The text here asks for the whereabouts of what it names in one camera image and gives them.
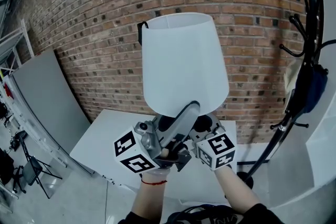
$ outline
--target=floor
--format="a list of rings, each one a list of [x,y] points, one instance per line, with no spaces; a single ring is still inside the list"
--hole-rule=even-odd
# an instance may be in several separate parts
[[[0,147],[8,138],[6,130],[0,127]],[[28,137],[28,150],[42,161],[51,158],[42,152],[37,144]],[[24,156],[20,149],[10,155],[16,163],[24,164]],[[47,192],[48,200],[42,189],[34,184],[25,186],[27,194],[19,194],[19,200],[7,197],[13,214],[0,212],[1,224],[114,224],[124,218],[131,209],[135,192],[108,183],[99,175],[92,177],[62,167],[55,160],[49,162],[53,172],[63,177],[63,180],[43,175],[41,178]],[[261,201],[268,204],[267,165],[263,165],[255,174],[254,191]],[[165,199],[163,222],[176,211],[185,209],[177,200]],[[312,195],[294,204],[273,209],[274,213],[284,223],[310,224],[326,223],[336,208],[336,183],[332,182]]]

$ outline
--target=sleeve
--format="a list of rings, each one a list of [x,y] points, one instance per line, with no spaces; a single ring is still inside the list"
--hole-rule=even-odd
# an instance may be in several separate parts
[[[148,220],[142,217],[139,217],[133,212],[130,212],[127,217],[123,220],[120,220],[118,224],[157,224],[155,221]]]
[[[244,218],[241,224],[248,223],[272,223],[283,224],[280,219],[264,205],[254,205],[250,210],[244,214]]]

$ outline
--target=table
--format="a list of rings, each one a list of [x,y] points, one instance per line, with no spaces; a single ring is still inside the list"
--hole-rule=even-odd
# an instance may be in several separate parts
[[[116,184],[138,189],[139,175],[129,172],[114,160],[113,141],[131,125],[135,126],[139,121],[150,121],[153,118],[152,115],[103,110],[71,151],[70,156]],[[221,123],[236,145],[236,122]],[[189,150],[192,149],[191,141],[187,141],[186,145]],[[183,201],[226,203],[214,173],[196,159],[193,153],[191,155],[192,159],[180,172],[177,172],[175,165],[171,168],[165,196]],[[236,171],[236,157],[232,167]]]

